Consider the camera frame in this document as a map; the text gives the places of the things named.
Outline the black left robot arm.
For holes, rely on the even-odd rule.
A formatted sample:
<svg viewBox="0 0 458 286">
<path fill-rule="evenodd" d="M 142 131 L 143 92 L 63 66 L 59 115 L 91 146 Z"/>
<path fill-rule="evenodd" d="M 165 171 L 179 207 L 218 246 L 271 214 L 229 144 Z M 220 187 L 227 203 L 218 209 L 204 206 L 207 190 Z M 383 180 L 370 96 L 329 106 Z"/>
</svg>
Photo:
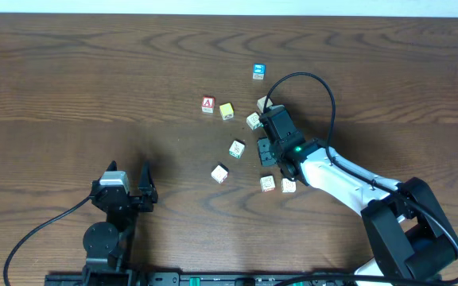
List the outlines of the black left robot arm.
<svg viewBox="0 0 458 286">
<path fill-rule="evenodd" d="M 104 212 L 106 220 L 91 225 L 83 236 L 86 265 L 83 285 L 145 285 L 146 276 L 130 267 L 130 253 L 138 216 L 153 211 L 157 189 L 149 163 L 142 166 L 137 195 L 130 194 L 126 172 L 113 161 L 91 184 L 88 198 Z"/>
</svg>

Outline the wooden block snail picture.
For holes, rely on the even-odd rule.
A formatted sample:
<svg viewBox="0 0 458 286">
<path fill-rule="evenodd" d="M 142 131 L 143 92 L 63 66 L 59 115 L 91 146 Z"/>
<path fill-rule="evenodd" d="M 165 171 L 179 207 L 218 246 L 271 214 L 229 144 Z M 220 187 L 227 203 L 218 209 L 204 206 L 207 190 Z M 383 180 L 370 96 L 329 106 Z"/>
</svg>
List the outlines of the wooden block snail picture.
<svg viewBox="0 0 458 286">
<path fill-rule="evenodd" d="M 274 177 L 272 175 L 261 177 L 260 186 L 261 186 L 262 192 L 274 190 L 276 188 Z"/>
</svg>

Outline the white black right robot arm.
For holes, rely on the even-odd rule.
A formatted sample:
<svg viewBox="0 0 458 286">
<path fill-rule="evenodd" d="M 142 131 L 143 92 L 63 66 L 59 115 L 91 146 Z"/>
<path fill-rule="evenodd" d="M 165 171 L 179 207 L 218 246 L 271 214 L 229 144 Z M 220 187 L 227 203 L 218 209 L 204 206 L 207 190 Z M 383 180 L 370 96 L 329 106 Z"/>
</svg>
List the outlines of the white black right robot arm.
<svg viewBox="0 0 458 286">
<path fill-rule="evenodd" d="M 305 140 L 283 106 L 260 115 L 264 146 L 282 175 L 327 192 L 363 220 L 374 260 L 360 273 L 431 282 L 458 259 L 458 237 L 429 185 L 377 176 L 324 141 Z"/>
</svg>

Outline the wooden block violin picture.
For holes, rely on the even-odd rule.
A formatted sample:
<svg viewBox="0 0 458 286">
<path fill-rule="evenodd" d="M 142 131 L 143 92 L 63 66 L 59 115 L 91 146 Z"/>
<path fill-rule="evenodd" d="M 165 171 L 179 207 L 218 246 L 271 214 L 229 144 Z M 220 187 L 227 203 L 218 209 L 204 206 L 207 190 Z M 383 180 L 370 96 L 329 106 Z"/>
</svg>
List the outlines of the wooden block violin picture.
<svg viewBox="0 0 458 286">
<path fill-rule="evenodd" d="M 229 148 L 229 154 L 237 159 L 239 159 L 245 150 L 245 145 L 240 141 L 233 141 L 231 147 Z"/>
</svg>

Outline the wooden letter B hammer block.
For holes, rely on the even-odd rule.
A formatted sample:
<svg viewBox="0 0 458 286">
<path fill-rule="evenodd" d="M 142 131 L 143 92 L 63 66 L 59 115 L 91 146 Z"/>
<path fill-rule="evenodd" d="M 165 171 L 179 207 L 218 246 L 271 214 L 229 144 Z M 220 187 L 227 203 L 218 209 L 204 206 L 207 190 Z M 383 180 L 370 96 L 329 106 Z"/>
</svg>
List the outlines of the wooden letter B hammer block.
<svg viewBox="0 0 458 286">
<path fill-rule="evenodd" d="M 281 190 L 283 193 L 294 193 L 297 190 L 296 182 L 283 178 L 281 180 Z"/>
</svg>

